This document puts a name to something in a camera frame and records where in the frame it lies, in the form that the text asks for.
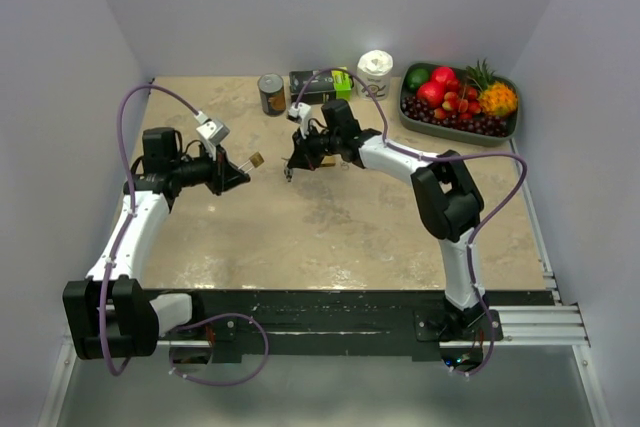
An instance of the white canister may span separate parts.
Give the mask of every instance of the white canister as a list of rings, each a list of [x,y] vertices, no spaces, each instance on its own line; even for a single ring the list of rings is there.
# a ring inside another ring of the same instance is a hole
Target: white canister
[[[389,89],[391,89],[392,68],[393,57],[383,50],[372,50],[360,57],[358,77],[367,84],[377,99],[384,99],[389,95]],[[370,99],[369,94],[360,83],[356,83],[356,88],[360,97]]]

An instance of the beige table surface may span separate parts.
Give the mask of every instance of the beige table surface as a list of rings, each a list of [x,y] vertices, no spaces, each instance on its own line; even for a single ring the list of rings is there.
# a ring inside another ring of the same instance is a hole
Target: beige table surface
[[[413,191],[379,172],[340,165],[283,175],[296,125],[262,113],[257,77],[160,77],[196,108],[231,129],[223,142],[232,162],[260,151],[265,164],[251,182],[212,195],[205,186],[184,190],[162,227],[143,278],[147,288],[443,289],[437,241],[420,222]],[[395,103],[398,79],[383,107],[390,137],[427,152],[485,150],[406,130]],[[355,97],[363,128],[381,129],[374,105]],[[320,106],[317,117],[322,118]],[[179,103],[152,92],[143,129],[171,126],[185,142],[195,119]],[[494,206],[516,180],[507,159],[468,163],[485,199]],[[544,289],[522,196],[515,198],[478,237],[489,289]]]

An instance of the white wall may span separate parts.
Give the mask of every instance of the white wall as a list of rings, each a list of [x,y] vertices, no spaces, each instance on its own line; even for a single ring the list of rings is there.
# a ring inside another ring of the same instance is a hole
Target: white wall
[[[640,418],[639,59],[640,0],[553,0],[511,74],[549,255],[618,426]]]
[[[108,0],[138,59],[159,75],[261,74],[355,65],[388,49],[508,72],[549,0]]]
[[[108,234],[123,177],[116,108],[142,75],[105,0],[0,0],[0,12],[0,425],[30,426],[60,348],[62,290]]]

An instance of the green fruit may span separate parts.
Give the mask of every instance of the green fruit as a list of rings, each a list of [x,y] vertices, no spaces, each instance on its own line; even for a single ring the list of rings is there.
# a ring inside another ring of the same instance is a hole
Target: green fruit
[[[413,69],[407,74],[405,79],[405,85],[411,92],[415,92],[420,88],[422,84],[429,80],[429,72],[427,69],[417,68]]]

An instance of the gray tray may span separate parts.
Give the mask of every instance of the gray tray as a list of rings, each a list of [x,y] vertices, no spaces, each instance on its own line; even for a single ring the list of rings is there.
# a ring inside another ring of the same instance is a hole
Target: gray tray
[[[513,82],[511,82],[508,79],[505,79],[504,77],[500,77],[498,75],[496,75],[495,78],[500,82],[504,82],[509,87],[511,87],[513,91],[516,93],[516,95],[518,96],[518,109],[507,118],[508,134],[506,137],[492,137],[489,135],[474,134],[472,132],[463,132],[461,130],[450,129],[449,127],[442,127],[440,125],[431,125],[424,122],[420,122],[418,120],[413,120],[407,117],[406,115],[404,115],[404,113],[400,109],[402,99],[404,99],[405,97],[411,97],[415,95],[412,92],[409,92],[405,87],[405,80],[407,78],[407,74],[411,70],[418,67],[427,69],[429,73],[431,73],[433,72],[433,69],[435,69],[436,67],[439,67],[440,65],[445,65],[445,64],[430,64],[427,62],[416,62],[414,64],[411,64],[407,69],[407,71],[405,72],[404,76],[402,77],[402,88],[400,89],[400,98],[398,99],[398,114],[400,115],[400,122],[402,123],[402,125],[404,125],[409,130],[414,130],[422,134],[433,135],[434,137],[441,137],[443,139],[450,139],[458,142],[466,142],[467,144],[482,145],[485,147],[495,147],[496,145],[500,145],[500,144],[503,144],[504,142],[507,142],[511,137],[513,137],[518,127],[518,118],[520,117],[520,111],[522,110],[522,97],[520,97],[520,93],[518,92],[518,89],[513,84]],[[457,69],[455,67],[451,67],[451,68],[456,73],[456,77],[458,77],[458,79],[462,81],[465,78],[466,72],[464,69]]]

